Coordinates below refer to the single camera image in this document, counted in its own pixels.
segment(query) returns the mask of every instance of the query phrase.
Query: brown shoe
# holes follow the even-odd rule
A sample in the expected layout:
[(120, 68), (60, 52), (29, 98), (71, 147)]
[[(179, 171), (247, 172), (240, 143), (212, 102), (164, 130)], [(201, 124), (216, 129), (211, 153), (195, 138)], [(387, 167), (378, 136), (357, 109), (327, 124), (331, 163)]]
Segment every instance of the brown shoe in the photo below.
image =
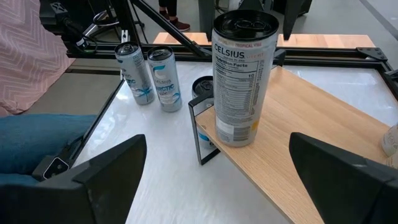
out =
[(164, 11), (159, 11), (160, 15), (162, 15), (164, 18), (166, 18), (167, 20), (170, 19), (169, 14), (167, 13), (166, 10)]
[(190, 24), (185, 24), (183, 22), (178, 21), (178, 18), (170, 22), (179, 30), (179, 31), (186, 31), (191, 28)]

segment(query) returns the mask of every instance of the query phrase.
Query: energy drink can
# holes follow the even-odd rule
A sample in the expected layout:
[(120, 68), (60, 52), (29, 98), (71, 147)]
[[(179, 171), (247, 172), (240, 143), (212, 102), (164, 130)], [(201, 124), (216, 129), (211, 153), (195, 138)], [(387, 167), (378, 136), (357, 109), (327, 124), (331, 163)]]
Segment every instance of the energy drink can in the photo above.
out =
[(129, 85), (136, 102), (139, 105), (152, 102), (155, 97), (154, 91), (141, 49), (132, 42), (125, 42), (119, 44), (115, 48), (115, 52), (122, 75)]
[(162, 110), (179, 110), (182, 100), (173, 50), (166, 46), (150, 49), (148, 64)]
[[(192, 85), (192, 98), (196, 98), (206, 91), (213, 91), (213, 77), (205, 76), (200, 77), (193, 82)], [(213, 106), (214, 98), (207, 98), (202, 108), (198, 108), (198, 111), (204, 111), (205, 109)], [(202, 149), (214, 150), (217, 147), (210, 141), (210, 139), (204, 134), (199, 128), (197, 128), (199, 146)]]
[(229, 146), (253, 142), (277, 43), (278, 20), (235, 10), (218, 16), (212, 34), (216, 133)]

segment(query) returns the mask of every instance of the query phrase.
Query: celsius logo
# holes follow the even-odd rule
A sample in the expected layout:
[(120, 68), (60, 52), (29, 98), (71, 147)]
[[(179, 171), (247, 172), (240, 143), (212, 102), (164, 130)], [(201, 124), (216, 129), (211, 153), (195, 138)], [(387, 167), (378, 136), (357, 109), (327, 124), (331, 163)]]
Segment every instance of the celsius logo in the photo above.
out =
[(166, 67), (165, 65), (154, 67), (154, 74), (155, 74), (156, 78), (158, 78), (160, 80), (166, 79), (165, 75), (159, 74), (159, 70), (163, 70), (165, 67)]

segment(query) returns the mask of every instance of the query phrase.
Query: blue lettering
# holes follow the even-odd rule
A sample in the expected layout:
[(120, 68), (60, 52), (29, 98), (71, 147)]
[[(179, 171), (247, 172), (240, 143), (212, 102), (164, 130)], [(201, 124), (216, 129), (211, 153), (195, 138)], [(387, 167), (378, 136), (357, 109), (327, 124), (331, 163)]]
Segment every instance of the blue lettering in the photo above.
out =
[(136, 84), (136, 81), (135, 81), (135, 80), (128, 80), (128, 79), (126, 79), (126, 82), (127, 82), (128, 85)]
[(157, 86), (156, 90), (157, 91), (170, 91), (174, 89), (174, 84), (168, 85), (168, 86)]

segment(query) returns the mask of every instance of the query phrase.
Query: pull tab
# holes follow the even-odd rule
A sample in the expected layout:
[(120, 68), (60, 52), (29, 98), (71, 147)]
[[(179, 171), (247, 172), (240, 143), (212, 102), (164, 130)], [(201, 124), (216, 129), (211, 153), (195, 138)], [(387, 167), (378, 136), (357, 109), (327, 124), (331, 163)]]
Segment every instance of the pull tab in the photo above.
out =
[(244, 20), (244, 19), (236, 21), (235, 26), (240, 29), (248, 29), (248, 30), (256, 30), (256, 31), (268, 32), (271, 30), (271, 27), (268, 23), (263, 23), (261, 21), (251, 22), (251, 21)]

